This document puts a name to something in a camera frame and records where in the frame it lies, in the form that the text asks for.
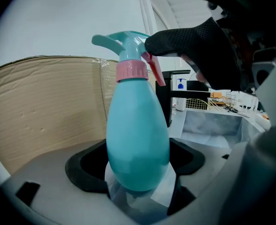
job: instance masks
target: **teal spray bottle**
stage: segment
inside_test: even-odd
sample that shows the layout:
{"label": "teal spray bottle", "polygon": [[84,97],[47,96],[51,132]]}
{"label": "teal spray bottle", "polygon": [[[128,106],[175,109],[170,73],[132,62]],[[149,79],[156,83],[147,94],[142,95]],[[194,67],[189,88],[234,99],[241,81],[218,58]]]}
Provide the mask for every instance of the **teal spray bottle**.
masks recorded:
{"label": "teal spray bottle", "polygon": [[158,186],[169,163],[169,135],[158,98],[147,81],[150,65],[160,86],[165,86],[156,57],[146,52],[146,34],[123,31],[95,35],[92,43],[119,55],[118,82],[107,119],[107,153],[116,179],[132,191]]}

